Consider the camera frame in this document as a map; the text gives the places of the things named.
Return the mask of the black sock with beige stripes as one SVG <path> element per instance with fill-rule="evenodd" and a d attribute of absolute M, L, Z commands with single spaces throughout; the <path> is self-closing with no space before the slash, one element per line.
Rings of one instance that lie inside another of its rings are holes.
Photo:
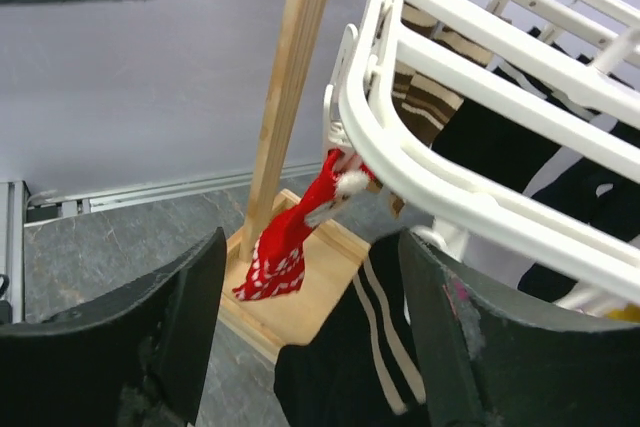
<path fill-rule="evenodd" d="M 280 350 L 274 392 L 289 425 L 429 425 L 405 318 L 399 239 L 393 233 L 373 242 L 311 342 Z"/>

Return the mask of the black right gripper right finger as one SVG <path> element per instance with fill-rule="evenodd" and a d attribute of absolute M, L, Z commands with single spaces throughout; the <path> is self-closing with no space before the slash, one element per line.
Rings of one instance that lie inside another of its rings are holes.
<path fill-rule="evenodd" d="M 398 243 L 436 426 L 635 426 L 639 328 L 514 290 L 410 231 Z"/>

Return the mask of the red patterned Christmas sock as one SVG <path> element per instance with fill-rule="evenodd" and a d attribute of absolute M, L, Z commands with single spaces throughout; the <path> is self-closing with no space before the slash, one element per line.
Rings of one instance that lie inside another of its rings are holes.
<path fill-rule="evenodd" d="M 250 302 L 299 291 L 305 276 L 306 239 L 374 179 L 359 156 L 330 150 L 300 201 L 274 217 L 258 237 L 245 280 L 232 289 L 235 298 Z"/>

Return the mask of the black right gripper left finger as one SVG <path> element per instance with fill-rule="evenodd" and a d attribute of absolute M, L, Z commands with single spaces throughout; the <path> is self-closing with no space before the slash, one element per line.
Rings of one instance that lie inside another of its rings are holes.
<path fill-rule="evenodd" d="M 225 265 L 217 228 L 89 302 L 39 323 L 2 325 L 2 425 L 195 424 Z"/>

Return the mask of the white plastic clip hanger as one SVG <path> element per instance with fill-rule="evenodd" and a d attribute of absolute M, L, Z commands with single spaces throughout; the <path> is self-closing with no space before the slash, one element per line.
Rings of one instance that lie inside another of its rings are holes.
<path fill-rule="evenodd" d="M 328 146 L 358 154 L 434 218 L 454 256 L 475 233 L 576 279 L 561 304 L 600 315 L 639 299 L 639 62 L 622 0 L 367 0 L 325 96 Z"/>

